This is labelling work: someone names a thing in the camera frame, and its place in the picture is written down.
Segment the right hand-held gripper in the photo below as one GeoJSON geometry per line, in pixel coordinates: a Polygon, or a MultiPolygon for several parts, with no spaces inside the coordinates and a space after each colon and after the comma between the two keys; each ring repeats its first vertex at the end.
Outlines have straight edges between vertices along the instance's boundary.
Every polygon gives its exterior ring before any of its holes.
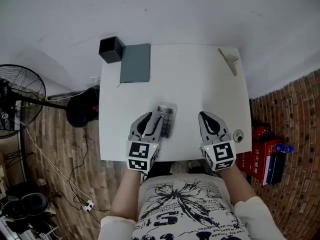
{"type": "Polygon", "coordinates": [[[237,154],[235,142],[231,140],[225,121],[213,113],[201,111],[198,122],[202,138],[200,150],[209,168],[213,172],[219,172],[232,167],[237,154]]]}

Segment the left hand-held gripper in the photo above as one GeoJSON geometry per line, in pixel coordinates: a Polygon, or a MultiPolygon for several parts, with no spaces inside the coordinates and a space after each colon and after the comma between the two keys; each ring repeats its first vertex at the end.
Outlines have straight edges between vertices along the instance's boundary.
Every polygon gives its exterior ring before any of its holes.
{"type": "Polygon", "coordinates": [[[159,155],[163,117],[160,115],[152,132],[144,137],[152,112],[147,112],[136,119],[130,127],[126,142],[126,164],[130,170],[149,172],[159,155]]]}

